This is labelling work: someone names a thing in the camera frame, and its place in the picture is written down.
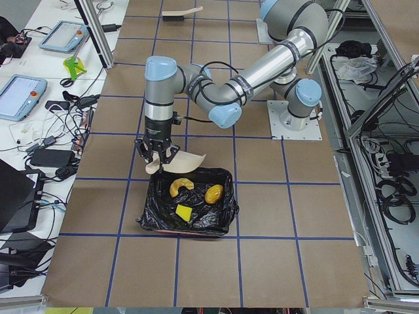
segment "black trash bag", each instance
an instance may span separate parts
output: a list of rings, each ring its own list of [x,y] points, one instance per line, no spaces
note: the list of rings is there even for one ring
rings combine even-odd
[[[345,56],[350,59],[366,56],[371,58],[371,45],[369,43],[361,43],[359,41],[344,41],[336,48],[339,56]]]
[[[191,180],[194,188],[187,190],[182,186],[179,188],[179,195],[173,198],[169,193],[170,185],[179,178]],[[223,197],[210,205],[205,202],[205,193],[215,184],[223,186]],[[189,222],[175,213],[178,204],[192,208]],[[146,230],[222,236],[228,233],[238,211],[231,173],[221,168],[199,167],[190,173],[163,171],[151,175],[144,213],[136,221]]]

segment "yellow toy food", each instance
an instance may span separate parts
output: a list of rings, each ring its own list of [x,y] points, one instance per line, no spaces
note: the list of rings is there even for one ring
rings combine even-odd
[[[194,183],[186,178],[180,178],[173,181],[169,189],[170,196],[175,198],[177,195],[179,195],[179,188],[181,186],[184,186],[188,190],[192,190],[194,188]]]
[[[208,189],[205,193],[205,201],[208,204],[215,204],[223,197],[223,186],[216,184]]]

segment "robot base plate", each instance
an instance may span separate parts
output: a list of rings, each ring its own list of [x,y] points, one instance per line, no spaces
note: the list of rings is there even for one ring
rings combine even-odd
[[[299,141],[321,141],[321,132],[319,122],[317,120],[310,120],[307,127],[301,131],[293,131],[286,128],[280,122],[280,115],[287,110],[288,101],[273,101],[268,100],[268,113],[270,122],[270,133],[272,139],[286,139]]]

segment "power adapter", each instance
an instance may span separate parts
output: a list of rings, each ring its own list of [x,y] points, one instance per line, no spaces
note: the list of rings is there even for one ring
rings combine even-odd
[[[66,180],[70,178],[72,175],[75,175],[76,173],[77,173],[76,167],[66,166],[66,167],[58,168],[55,171],[55,176],[57,176],[57,178],[59,178],[60,180]]]
[[[87,107],[91,107],[94,104],[98,103],[99,97],[100,97],[100,95],[92,95],[92,96],[81,97],[79,100],[77,100],[76,106],[79,109],[84,109],[84,108],[87,108]]]

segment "power strip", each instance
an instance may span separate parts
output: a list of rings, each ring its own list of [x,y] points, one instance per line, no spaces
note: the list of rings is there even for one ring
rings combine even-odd
[[[87,142],[90,132],[90,126],[93,121],[94,110],[90,108],[88,111],[83,112],[83,116],[80,121],[79,130],[84,133],[79,134],[74,138],[71,150],[76,154],[77,157],[81,157],[84,146]]]

